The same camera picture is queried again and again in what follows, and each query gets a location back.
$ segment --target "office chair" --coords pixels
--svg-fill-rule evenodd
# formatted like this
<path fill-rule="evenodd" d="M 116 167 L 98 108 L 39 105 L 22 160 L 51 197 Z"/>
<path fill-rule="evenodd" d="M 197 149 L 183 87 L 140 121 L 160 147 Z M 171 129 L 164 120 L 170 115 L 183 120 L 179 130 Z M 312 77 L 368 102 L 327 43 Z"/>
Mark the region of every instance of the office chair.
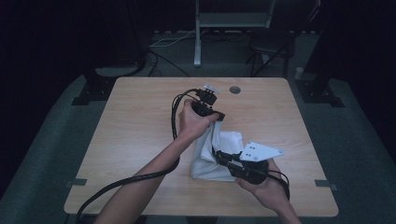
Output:
<path fill-rule="evenodd" d="M 311 22 L 320 7 L 320 0 L 276 0 L 269 28 L 252 30 L 248 47 L 254 53 L 246 63 L 253 60 L 250 76 L 257 76 L 275 57 L 283 59 L 282 76 L 287 78 L 289 59 L 294 56 L 295 38 Z M 254 71 L 257 55 L 268 55 L 261 68 Z"/>

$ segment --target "dark background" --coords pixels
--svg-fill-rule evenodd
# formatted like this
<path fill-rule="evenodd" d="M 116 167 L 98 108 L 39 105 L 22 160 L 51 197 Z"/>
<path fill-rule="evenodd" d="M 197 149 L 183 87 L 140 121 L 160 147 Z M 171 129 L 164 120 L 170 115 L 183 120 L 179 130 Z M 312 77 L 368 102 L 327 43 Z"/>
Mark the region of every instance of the dark background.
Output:
<path fill-rule="evenodd" d="M 265 10 L 258 4 L 201 1 L 202 11 Z M 322 1 L 307 28 L 321 35 L 306 67 L 348 82 L 394 160 L 395 9 L 384 0 Z M 85 69 L 139 62 L 153 30 L 192 30 L 194 12 L 193 0 L 0 0 L 1 195 L 73 80 Z"/>

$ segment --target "person's hand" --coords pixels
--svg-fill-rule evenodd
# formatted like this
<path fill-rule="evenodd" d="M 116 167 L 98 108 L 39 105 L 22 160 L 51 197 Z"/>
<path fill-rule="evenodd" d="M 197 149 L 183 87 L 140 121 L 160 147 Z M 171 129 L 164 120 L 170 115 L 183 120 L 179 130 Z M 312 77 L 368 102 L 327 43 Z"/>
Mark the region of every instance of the person's hand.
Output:
<path fill-rule="evenodd" d="M 269 170 L 280 172 L 273 159 L 268 160 Z M 281 178 L 279 173 L 270 172 L 271 175 Z M 289 203 L 283 187 L 274 179 L 267 177 L 260 185 L 253 185 L 244 179 L 236 178 L 235 182 L 243 189 L 251 192 L 266 208 L 278 212 Z"/>
<path fill-rule="evenodd" d="M 215 113 L 210 116 L 201 117 L 197 115 L 191 107 L 193 100 L 185 100 L 184 107 L 179 116 L 179 136 L 183 135 L 194 141 L 196 138 L 204 134 L 209 125 L 219 118 L 219 114 Z"/>

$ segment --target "white cloth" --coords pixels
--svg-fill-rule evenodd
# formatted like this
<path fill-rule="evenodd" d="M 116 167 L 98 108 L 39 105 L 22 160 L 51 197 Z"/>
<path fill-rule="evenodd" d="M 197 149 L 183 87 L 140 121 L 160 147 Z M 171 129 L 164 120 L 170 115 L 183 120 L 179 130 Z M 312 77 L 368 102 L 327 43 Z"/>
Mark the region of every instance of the white cloth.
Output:
<path fill-rule="evenodd" d="M 191 165 L 191 177 L 197 179 L 233 181 L 227 167 L 216 163 L 212 147 L 228 154 L 237 154 L 244 149 L 242 134 L 221 132 L 222 122 L 212 123 L 197 139 Z"/>

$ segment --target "tabletop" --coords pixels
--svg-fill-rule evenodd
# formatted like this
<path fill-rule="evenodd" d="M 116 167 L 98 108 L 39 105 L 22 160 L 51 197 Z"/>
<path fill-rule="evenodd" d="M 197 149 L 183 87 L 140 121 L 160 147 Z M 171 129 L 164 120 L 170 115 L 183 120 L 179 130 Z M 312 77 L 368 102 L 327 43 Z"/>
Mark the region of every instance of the tabletop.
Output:
<path fill-rule="evenodd" d="M 254 141 L 285 151 L 275 158 L 290 180 L 290 202 L 298 216 L 334 217 L 338 213 L 303 118 L 284 78 L 277 77 L 121 77 L 106 103 L 77 178 L 65 202 L 75 214 L 99 189 L 134 175 L 173 141 L 173 99 L 205 84 L 221 90 L 213 108 L 225 114 L 223 131 L 240 132 L 244 145 Z M 238 94 L 230 92 L 239 87 Z M 249 192 L 234 182 L 191 178 L 194 144 L 167 175 L 143 215 L 274 217 Z M 98 214 L 115 189 L 90 204 L 86 214 Z"/>

